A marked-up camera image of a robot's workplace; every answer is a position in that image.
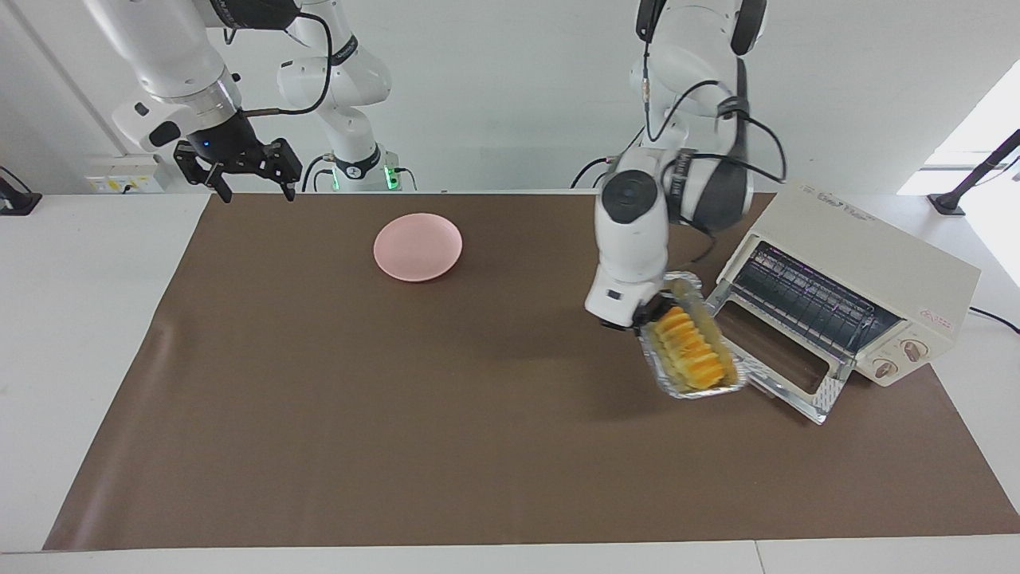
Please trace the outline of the short black stand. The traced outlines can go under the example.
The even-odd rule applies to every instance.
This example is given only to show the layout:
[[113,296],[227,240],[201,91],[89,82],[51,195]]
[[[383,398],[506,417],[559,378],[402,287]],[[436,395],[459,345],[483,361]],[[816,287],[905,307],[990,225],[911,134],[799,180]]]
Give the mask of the short black stand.
[[0,166],[0,215],[26,217],[40,201],[40,193],[33,192],[9,168]]

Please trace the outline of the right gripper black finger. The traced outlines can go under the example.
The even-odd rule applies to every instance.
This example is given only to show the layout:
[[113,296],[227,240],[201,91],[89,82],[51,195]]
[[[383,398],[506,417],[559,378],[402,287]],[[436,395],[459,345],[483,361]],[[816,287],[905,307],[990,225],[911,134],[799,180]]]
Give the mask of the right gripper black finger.
[[175,162],[178,164],[183,177],[190,185],[202,185],[213,191],[223,203],[230,204],[233,199],[233,190],[230,184],[223,179],[225,167],[221,163],[212,163],[211,167],[204,167],[200,164],[199,154],[190,142],[176,142]]
[[276,139],[267,145],[267,168],[270,179],[280,186],[285,199],[295,201],[296,185],[302,181],[304,168],[287,140]]

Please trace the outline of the aluminium foil tray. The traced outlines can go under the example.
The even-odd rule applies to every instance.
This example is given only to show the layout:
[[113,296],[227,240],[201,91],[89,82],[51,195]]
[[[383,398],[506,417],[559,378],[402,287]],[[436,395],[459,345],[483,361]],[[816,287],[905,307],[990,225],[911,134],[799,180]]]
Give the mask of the aluminium foil tray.
[[740,357],[735,356],[732,343],[724,337],[718,324],[715,323],[714,317],[711,315],[702,297],[702,281],[700,278],[694,273],[686,271],[668,272],[665,275],[665,290],[660,293],[671,293],[675,297],[678,308],[682,308],[687,313],[691,313],[695,317],[696,323],[709,329],[711,340],[719,341],[725,345],[725,348],[732,355],[733,363],[736,366],[736,381],[729,385],[700,392],[682,386],[677,378],[668,374],[665,370],[662,357],[660,357],[660,353],[656,350],[655,343],[653,342],[651,324],[646,324],[644,328],[638,330],[638,340],[641,342],[642,352],[644,352],[645,359],[648,360],[649,366],[652,368],[659,388],[665,392],[666,395],[674,397],[674,399],[702,399],[702,397],[727,395],[728,393],[737,392],[746,387],[750,381],[749,371],[744,367]]

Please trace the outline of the yellow sliced bread loaf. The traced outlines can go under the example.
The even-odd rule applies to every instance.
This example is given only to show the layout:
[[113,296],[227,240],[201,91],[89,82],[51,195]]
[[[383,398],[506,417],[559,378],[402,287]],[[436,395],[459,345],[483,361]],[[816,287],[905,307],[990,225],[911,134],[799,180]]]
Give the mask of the yellow sliced bread loaf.
[[736,366],[725,345],[710,338],[709,329],[673,306],[649,325],[665,370],[682,386],[709,390],[736,381]]

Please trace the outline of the pink round plate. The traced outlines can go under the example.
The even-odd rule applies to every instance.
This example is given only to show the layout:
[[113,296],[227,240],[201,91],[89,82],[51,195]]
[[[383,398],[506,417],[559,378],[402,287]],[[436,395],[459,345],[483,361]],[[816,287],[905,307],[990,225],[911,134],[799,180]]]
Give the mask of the pink round plate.
[[464,240],[458,226],[430,212],[393,219],[373,242],[375,264],[402,282],[430,282],[451,271],[461,258]]

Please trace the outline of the glass oven door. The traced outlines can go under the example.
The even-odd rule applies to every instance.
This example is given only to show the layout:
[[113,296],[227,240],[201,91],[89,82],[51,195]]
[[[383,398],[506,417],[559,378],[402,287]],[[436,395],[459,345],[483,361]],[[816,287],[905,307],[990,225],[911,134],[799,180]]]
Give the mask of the glass oven door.
[[706,300],[706,305],[711,309],[712,316],[718,316],[724,306],[734,304],[746,310],[755,319],[767,324],[768,328],[780,334],[786,340],[790,340],[799,348],[804,348],[811,352],[813,356],[826,362],[828,370],[818,381],[818,388],[814,392],[801,389],[790,379],[779,374],[768,363],[763,362],[760,356],[754,355],[750,350],[742,348],[735,341],[732,343],[733,352],[740,357],[744,367],[749,371],[751,382],[758,389],[776,399],[781,399],[784,403],[790,404],[798,413],[805,415],[817,425],[822,425],[837,401],[844,389],[846,381],[853,373],[856,366],[855,356],[849,355],[840,348],[828,348],[826,342],[808,332],[802,334],[800,330],[783,323],[784,315],[776,315],[775,310],[768,305],[754,301],[753,297],[743,294],[740,288],[722,280],[714,288]]

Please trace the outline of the cream toaster oven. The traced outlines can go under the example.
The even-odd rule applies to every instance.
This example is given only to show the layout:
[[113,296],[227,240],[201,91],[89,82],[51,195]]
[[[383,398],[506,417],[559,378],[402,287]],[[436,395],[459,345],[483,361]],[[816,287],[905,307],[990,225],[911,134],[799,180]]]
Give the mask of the cream toaster oven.
[[[902,323],[853,357],[857,373],[882,387],[953,348],[981,275],[976,266],[848,200],[806,186],[780,191],[770,200],[740,240],[717,284],[732,283],[760,242],[902,317]],[[928,358],[911,363],[900,348],[903,340],[927,345]],[[899,367],[889,384],[873,380],[872,364],[880,359]]]

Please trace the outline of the brown table mat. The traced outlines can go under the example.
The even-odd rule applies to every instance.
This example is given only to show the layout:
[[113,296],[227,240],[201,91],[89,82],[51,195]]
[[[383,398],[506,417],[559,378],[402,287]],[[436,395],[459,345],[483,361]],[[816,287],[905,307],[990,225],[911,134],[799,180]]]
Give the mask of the brown table mat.
[[[931,368],[821,426],[660,392],[583,308],[589,196],[211,199],[44,547],[596,544],[1020,533]],[[375,264],[414,212],[461,258]]]

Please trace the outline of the white power strip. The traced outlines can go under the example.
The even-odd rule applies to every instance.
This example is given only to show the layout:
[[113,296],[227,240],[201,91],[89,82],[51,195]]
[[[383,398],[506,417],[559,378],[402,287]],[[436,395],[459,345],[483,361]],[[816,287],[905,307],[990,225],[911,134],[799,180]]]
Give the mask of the white power strip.
[[92,159],[84,181],[98,194],[162,194],[172,178],[159,156],[128,154]]

